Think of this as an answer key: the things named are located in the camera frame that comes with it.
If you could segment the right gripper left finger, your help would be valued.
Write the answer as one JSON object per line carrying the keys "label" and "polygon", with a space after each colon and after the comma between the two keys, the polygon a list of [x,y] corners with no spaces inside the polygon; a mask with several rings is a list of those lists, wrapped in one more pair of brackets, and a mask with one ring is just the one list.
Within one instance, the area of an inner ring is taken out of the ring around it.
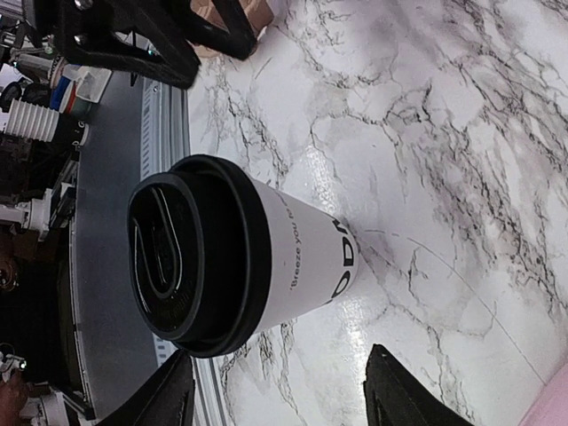
{"label": "right gripper left finger", "polygon": [[192,425],[194,393],[192,360],[185,351],[177,350],[124,404],[98,425]]}

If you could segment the pink plate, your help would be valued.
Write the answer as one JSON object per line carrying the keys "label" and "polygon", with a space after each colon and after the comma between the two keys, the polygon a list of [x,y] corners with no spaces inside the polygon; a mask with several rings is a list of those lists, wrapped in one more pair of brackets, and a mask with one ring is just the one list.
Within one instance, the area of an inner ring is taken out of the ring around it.
{"label": "pink plate", "polygon": [[520,426],[567,426],[567,366],[562,367],[542,389]]}

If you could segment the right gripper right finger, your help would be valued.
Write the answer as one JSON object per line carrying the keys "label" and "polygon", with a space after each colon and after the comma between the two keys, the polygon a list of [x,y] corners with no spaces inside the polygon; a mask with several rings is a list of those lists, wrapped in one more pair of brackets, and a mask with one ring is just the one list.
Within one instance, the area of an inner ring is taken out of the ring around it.
{"label": "right gripper right finger", "polygon": [[373,346],[363,382],[369,425],[464,425],[381,344]]}

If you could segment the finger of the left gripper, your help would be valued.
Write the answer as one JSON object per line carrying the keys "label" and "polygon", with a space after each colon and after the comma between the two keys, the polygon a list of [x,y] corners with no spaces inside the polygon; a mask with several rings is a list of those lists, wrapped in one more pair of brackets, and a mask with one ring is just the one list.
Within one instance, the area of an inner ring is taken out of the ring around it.
{"label": "finger of the left gripper", "polygon": [[240,1],[195,1],[194,13],[201,19],[194,41],[201,59],[223,54],[245,60],[253,53],[256,35]]}
{"label": "finger of the left gripper", "polygon": [[200,67],[170,1],[58,1],[57,49],[72,64],[180,89],[193,85]]}

